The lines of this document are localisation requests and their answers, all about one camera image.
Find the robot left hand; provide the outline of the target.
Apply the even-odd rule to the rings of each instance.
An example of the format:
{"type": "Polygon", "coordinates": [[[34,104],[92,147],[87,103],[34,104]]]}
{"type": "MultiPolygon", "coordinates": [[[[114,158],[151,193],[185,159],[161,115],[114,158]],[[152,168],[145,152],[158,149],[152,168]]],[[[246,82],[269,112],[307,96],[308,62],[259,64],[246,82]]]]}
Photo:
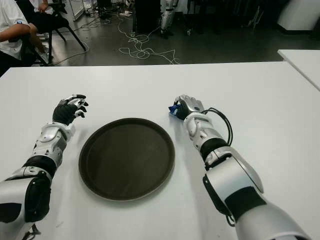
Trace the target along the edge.
{"type": "Polygon", "coordinates": [[[52,115],[52,121],[66,126],[70,125],[76,118],[85,118],[86,107],[89,104],[86,96],[82,94],[73,94],[70,97],[60,100],[55,107],[52,115]]]}

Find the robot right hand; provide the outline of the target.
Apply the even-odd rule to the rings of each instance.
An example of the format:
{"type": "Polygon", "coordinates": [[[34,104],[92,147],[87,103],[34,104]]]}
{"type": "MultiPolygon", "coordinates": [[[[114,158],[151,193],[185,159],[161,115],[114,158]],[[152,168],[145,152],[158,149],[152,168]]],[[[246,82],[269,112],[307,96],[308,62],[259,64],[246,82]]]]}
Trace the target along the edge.
{"type": "Polygon", "coordinates": [[[180,120],[184,120],[191,113],[201,113],[205,110],[200,100],[185,94],[176,97],[174,105],[179,105],[176,109],[175,116],[180,120]]]}

